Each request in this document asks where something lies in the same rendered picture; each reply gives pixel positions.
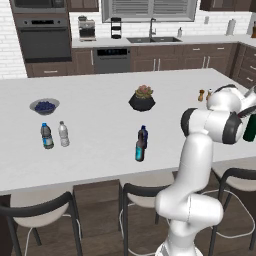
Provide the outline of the dark blue-capped bottle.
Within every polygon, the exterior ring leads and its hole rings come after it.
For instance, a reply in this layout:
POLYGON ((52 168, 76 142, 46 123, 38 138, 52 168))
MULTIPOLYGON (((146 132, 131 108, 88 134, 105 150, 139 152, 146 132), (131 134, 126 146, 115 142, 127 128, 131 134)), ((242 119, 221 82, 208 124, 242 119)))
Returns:
POLYGON ((144 148, 147 149, 148 131, 146 130, 146 126, 145 125, 141 126, 141 129, 138 132, 138 137, 139 137, 140 133, 143 134, 144 148))

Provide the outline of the dark bottle with blue label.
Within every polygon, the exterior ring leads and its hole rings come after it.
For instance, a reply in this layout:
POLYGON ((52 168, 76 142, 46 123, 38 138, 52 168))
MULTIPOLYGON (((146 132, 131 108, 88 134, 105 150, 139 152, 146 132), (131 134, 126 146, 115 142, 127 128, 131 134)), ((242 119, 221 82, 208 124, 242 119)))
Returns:
POLYGON ((138 162, 142 162, 144 160, 145 155, 145 147, 142 140, 138 140, 136 142, 136 150, 135 150, 135 160, 138 162))

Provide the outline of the succulent in black pot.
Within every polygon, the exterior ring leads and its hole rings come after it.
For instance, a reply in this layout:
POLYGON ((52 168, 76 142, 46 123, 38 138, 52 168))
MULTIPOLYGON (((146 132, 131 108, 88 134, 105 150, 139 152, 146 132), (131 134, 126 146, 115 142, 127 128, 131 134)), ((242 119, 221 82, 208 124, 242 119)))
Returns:
POLYGON ((129 104, 134 110, 140 112, 148 111, 155 105, 152 94, 153 90, 150 86, 141 85, 129 100, 129 104))

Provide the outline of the clear white-capped plastic bottle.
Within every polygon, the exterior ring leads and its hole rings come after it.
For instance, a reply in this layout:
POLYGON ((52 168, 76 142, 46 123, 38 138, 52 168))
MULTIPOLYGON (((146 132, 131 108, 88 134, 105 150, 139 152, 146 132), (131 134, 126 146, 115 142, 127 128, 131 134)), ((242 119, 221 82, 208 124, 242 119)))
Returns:
POLYGON ((68 137, 68 129, 63 121, 59 124, 59 136, 60 136, 60 142, 63 147, 67 147, 70 144, 69 137, 68 137))

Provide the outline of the grey dishwasher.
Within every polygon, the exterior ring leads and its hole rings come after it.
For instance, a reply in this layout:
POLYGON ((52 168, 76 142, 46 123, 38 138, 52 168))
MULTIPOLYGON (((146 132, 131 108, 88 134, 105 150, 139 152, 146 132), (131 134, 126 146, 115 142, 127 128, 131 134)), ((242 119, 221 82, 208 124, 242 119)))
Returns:
POLYGON ((130 47, 100 47, 93 50, 96 74, 127 73, 130 71, 130 47))

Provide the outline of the black stool with cream seat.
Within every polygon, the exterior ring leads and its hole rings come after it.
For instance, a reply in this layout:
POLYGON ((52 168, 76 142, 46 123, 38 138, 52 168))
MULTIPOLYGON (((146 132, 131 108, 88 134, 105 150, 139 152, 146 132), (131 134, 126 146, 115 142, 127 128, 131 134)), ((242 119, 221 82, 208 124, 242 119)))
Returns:
POLYGON ((153 256, 150 254, 136 254, 128 247, 128 207, 137 205, 143 208, 154 208, 156 195, 163 189, 171 185, 173 181, 165 183, 146 183, 136 185, 132 181, 119 181, 119 212, 118 230, 122 234, 124 256, 131 253, 133 256, 153 256))
MULTIPOLYGON (((236 189, 242 192, 256 192, 256 170, 232 167, 224 171, 220 171, 220 169, 217 170, 216 168, 215 169, 212 168, 212 171, 214 172, 214 175, 219 182, 219 189, 217 190, 218 191, 217 199, 221 203, 222 203, 223 192, 225 187, 228 186, 230 188, 230 190, 228 191, 229 194, 223 206, 224 212, 227 209, 227 206, 230 202, 231 195, 233 193, 232 189, 233 190, 236 189)), ((250 231, 247 234, 241 234, 241 235, 229 237, 229 238, 237 238, 237 237, 243 237, 243 236, 248 236, 252 234, 249 250, 254 249, 254 244, 256 241, 256 217, 252 217, 252 220, 253 220, 252 231, 250 231)), ((218 228, 218 224, 217 226, 212 227, 208 256, 213 256, 216 235, 218 233, 217 228, 218 228)))
POLYGON ((35 192, 13 193, 10 197, 10 205, 0 204, 0 215, 7 219, 11 240, 16 256, 22 255, 14 224, 29 229, 33 233, 37 245, 42 244, 38 233, 39 227, 44 227, 60 219, 69 212, 72 220, 77 256, 83 256, 81 246, 81 225, 74 197, 73 187, 66 189, 49 189, 35 192))

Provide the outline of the blue-capped plastic water bottle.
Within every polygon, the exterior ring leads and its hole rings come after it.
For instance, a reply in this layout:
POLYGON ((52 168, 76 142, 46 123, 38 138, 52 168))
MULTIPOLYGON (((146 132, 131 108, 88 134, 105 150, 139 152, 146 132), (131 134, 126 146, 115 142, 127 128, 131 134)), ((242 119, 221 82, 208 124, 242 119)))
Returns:
POLYGON ((42 141, 43 141, 44 148, 52 149, 54 147, 54 142, 53 142, 53 138, 51 135, 51 129, 46 123, 42 124, 41 135, 42 135, 42 141))

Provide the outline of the grey bowl of blueberries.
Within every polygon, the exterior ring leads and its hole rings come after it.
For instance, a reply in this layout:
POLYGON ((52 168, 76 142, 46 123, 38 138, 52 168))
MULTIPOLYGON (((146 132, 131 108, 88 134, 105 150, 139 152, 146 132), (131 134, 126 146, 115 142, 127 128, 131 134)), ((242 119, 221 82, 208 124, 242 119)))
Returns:
POLYGON ((30 109, 40 115, 49 115, 55 111, 60 102, 53 98, 43 98, 30 104, 30 109))

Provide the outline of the brown base cupboards run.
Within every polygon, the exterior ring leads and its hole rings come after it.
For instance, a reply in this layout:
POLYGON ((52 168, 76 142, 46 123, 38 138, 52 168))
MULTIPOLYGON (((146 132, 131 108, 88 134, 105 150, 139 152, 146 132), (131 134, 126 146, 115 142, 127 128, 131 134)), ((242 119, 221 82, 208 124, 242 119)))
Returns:
MULTIPOLYGON (((256 85, 256 47, 242 43, 130 47, 130 71, 213 68, 246 88, 256 85)), ((96 74, 95 48, 74 48, 70 62, 27 63, 28 77, 96 74)))

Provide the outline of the grey sink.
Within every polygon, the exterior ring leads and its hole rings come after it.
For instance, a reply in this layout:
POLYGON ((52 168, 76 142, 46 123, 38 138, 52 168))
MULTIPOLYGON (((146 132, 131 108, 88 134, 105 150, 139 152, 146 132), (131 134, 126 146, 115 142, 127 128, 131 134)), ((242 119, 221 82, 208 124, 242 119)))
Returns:
POLYGON ((180 39, 175 37, 133 37, 127 38, 130 43, 162 43, 162 42, 181 42, 180 39))

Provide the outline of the grey tap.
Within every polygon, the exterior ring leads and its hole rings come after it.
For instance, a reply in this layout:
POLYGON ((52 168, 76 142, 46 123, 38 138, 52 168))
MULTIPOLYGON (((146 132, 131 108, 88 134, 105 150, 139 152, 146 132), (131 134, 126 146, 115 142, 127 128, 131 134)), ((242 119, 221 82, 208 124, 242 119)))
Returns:
POLYGON ((153 29, 153 22, 156 21, 155 18, 151 18, 150 20, 150 28, 149 28, 149 38, 152 38, 153 35, 156 35, 156 29, 153 29))

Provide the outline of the silver coffee machine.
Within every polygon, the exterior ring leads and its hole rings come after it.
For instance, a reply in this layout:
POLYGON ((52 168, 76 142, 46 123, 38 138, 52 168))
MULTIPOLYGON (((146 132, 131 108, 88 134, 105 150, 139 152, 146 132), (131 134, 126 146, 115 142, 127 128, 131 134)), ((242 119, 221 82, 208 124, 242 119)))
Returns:
POLYGON ((86 16, 78 17, 79 39, 81 41, 95 41, 95 21, 86 16))

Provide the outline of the window with grey blinds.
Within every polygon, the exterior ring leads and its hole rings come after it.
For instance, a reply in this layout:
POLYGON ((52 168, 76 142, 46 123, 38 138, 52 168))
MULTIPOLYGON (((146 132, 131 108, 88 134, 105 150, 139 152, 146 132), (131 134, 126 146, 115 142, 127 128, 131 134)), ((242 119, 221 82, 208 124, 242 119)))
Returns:
POLYGON ((198 0, 101 0, 102 21, 193 22, 198 0))

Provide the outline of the white paper towel roll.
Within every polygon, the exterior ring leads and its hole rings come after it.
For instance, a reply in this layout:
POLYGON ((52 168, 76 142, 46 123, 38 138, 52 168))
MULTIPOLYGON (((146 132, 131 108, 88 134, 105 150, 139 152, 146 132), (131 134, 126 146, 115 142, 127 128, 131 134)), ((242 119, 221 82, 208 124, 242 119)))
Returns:
POLYGON ((232 36, 234 34, 235 25, 236 25, 235 19, 229 20, 227 30, 226 30, 226 36, 232 36))

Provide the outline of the grey microwave oven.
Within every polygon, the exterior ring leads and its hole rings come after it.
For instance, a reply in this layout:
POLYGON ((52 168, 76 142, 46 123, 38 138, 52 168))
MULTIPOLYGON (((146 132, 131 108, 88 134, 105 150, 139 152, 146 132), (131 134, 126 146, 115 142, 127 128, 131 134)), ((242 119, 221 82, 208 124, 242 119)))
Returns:
POLYGON ((14 13, 65 13, 65 0, 10 0, 14 13))

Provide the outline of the grey wall oven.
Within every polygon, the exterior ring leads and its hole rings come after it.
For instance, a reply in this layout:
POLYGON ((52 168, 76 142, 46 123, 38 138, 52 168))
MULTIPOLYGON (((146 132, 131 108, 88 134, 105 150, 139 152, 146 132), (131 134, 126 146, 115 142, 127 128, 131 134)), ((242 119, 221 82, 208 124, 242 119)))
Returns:
POLYGON ((16 19, 20 47, 26 63, 71 61, 68 21, 64 17, 16 19))

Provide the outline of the brown wall cupboard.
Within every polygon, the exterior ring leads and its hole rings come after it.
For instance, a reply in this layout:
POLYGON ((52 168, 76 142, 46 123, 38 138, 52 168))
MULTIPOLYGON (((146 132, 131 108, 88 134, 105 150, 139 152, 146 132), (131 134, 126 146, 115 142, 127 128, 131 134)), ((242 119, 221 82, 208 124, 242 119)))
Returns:
POLYGON ((99 0, 66 0, 69 12, 98 12, 99 0))
POLYGON ((256 12, 256 0, 201 0, 203 11, 247 11, 256 12))

